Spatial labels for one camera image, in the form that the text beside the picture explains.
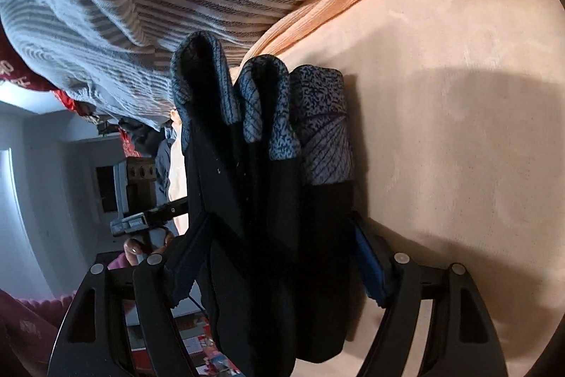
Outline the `maroon left sleeve forearm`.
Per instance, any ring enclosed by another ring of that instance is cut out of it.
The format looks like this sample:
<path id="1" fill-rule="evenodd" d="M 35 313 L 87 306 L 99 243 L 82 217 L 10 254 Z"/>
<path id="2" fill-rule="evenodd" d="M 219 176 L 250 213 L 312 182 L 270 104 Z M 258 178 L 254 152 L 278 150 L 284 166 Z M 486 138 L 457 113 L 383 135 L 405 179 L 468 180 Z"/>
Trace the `maroon left sleeve forearm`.
<path id="1" fill-rule="evenodd" d="M 1 375 L 46 376 L 59 327 L 76 292 L 20 300 L 1 291 Z"/>

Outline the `person's left hand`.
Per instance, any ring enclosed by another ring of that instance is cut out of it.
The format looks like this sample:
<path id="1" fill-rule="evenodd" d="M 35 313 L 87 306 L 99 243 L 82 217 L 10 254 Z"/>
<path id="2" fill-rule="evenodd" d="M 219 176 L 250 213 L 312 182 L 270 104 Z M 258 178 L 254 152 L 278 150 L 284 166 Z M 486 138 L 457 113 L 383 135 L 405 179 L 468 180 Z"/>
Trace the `person's left hand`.
<path id="1" fill-rule="evenodd" d="M 149 255 L 149 250 L 152 250 L 153 254 L 164 253 L 174 239 L 175 235 L 171 231 L 167 231 L 163 245 L 157 248 L 150 243 L 141 241 L 138 237 L 128 238 L 124 243 L 125 258 L 130 266 L 136 266 L 144 257 Z"/>

